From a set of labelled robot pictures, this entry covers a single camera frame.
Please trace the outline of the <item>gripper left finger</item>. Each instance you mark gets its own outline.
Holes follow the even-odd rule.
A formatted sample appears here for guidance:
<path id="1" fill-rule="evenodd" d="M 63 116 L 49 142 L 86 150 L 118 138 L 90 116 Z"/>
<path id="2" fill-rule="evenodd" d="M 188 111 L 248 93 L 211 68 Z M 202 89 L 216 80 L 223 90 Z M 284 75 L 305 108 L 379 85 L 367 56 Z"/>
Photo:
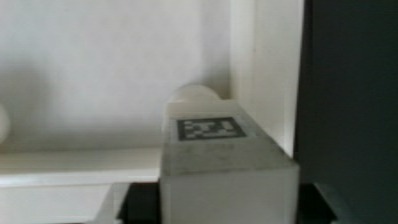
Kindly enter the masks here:
<path id="1" fill-rule="evenodd" d="M 97 215 L 86 224 L 159 224 L 156 182 L 111 185 Z"/>

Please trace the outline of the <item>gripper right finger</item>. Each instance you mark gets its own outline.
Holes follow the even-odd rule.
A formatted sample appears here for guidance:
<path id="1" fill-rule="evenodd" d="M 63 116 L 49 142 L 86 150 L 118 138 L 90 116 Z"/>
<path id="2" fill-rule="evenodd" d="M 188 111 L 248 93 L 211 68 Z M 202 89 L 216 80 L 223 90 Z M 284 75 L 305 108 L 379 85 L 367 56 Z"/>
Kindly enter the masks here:
<path id="1" fill-rule="evenodd" d="M 335 213 L 315 185 L 305 183 L 298 188 L 296 224 L 331 224 Z"/>

